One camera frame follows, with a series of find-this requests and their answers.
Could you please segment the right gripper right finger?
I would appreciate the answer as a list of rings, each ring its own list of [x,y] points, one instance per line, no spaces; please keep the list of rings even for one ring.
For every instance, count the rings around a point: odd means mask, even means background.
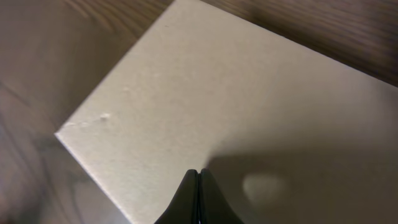
[[[222,194],[208,169],[200,172],[199,217],[201,224],[243,224]]]

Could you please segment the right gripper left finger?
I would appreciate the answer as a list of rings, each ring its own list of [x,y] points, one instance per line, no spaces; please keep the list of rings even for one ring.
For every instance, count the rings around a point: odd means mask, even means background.
[[[169,206],[155,224],[199,224],[198,187],[198,172],[187,170]]]

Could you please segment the cardboard box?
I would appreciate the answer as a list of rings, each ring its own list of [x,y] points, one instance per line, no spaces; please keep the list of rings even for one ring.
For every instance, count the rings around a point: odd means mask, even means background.
[[[245,223],[396,223],[397,88],[175,1],[57,132],[132,223],[208,168]]]

